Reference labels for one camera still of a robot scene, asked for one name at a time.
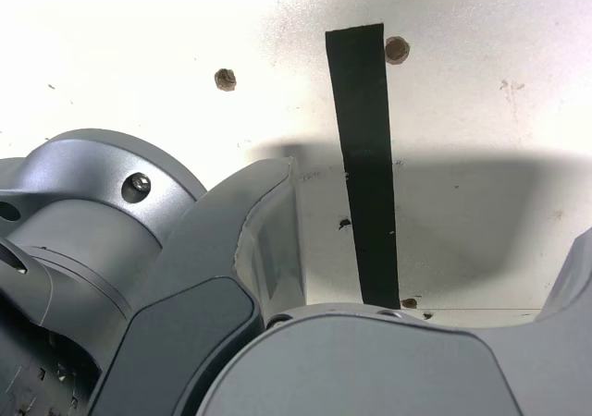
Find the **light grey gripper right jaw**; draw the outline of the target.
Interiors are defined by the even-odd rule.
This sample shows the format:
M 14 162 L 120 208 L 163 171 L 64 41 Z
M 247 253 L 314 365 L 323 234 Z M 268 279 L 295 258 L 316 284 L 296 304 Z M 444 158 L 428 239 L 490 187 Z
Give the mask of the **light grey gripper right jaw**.
M 587 415 L 591 236 L 571 247 L 531 323 L 451 328 L 324 312 L 256 338 L 223 369 L 202 415 Z

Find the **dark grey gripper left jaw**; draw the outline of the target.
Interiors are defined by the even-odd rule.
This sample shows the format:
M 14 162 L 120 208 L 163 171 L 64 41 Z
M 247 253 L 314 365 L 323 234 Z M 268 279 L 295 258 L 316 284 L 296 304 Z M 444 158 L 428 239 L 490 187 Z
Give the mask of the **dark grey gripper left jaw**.
M 94 415 L 193 415 L 219 373 L 303 306 L 297 163 L 258 161 L 181 217 L 140 291 Z

